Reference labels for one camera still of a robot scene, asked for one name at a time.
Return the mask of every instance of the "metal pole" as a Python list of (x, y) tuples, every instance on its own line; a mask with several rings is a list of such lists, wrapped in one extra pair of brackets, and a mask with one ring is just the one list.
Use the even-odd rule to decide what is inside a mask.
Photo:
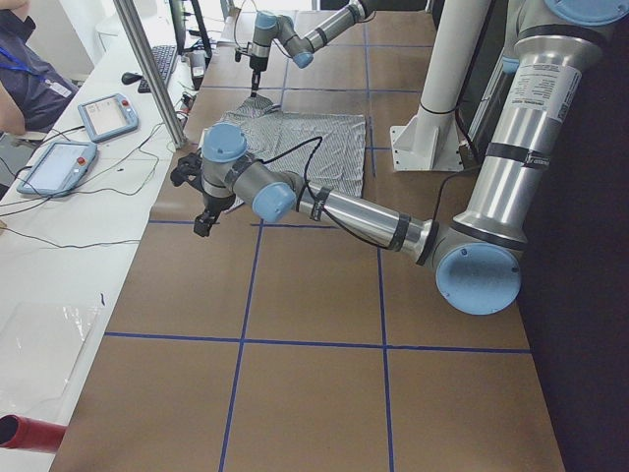
[(417, 114), (391, 127), (395, 170), (460, 170), (454, 110), (491, 0), (447, 0)]
[(166, 85), (157, 70), (138, 10), (133, 0), (114, 0), (114, 4), (175, 148), (182, 148), (186, 143), (186, 136), (170, 101)]

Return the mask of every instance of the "lanyard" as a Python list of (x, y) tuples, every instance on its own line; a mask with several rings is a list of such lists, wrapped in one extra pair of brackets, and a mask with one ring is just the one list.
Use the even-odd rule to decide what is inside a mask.
[(15, 66), (7, 66), (5, 64), (0, 64), (0, 69), (6, 69), (8, 71), (25, 72), (27, 74), (30, 74), (30, 75), (34, 76), (34, 77), (37, 77), (41, 82), (44, 81), (44, 79), (43, 79), (43, 77), (41, 77), (41, 75), (39, 75), (36, 72), (32, 71), (29, 66), (27, 66), (24, 62), (22, 62), (16, 56), (11, 54), (9, 51), (5, 50), (3, 47), (0, 47), (0, 54), (2, 54), (4, 57), (6, 57), (7, 59), (9, 59), (11, 62), (13, 62), (15, 64)]

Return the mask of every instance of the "label sticker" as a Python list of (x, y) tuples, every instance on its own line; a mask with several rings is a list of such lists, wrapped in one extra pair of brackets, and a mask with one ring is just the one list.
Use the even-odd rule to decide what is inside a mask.
[(580, 80), (581, 72), (570, 66), (520, 66), (506, 106), (544, 111), (549, 118), (563, 123)]
[(524, 159), (524, 167), (531, 169), (547, 170), (549, 165), (550, 157), (536, 150), (529, 149), (529, 153), (526, 159)]
[(46, 83), (52, 91), (60, 94), (63, 97), (67, 98), (72, 93), (70, 90), (68, 90), (66, 87), (62, 86), (58, 82), (46, 81)]

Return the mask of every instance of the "red object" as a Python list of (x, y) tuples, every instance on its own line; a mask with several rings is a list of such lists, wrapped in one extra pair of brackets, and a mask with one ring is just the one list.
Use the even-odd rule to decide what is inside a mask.
[(0, 447), (56, 452), (66, 427), (17, 415), (0, 418)]

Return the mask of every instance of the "gray striped cloth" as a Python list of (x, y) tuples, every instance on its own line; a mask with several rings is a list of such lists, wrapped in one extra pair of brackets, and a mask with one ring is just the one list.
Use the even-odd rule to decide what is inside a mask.
[[(308, 170), (308, 179), (354, 197), (363, 190), (365, 117), (289, 113), (264, 97), (247, 98), (221, 121), (241, 127), (249, 151), (269, 160), (315, 136), (323, 137)], [(304, 175), (304, 166), (316, 143), (310, 143), (268, 164), (274, 171), (290, 170)]]

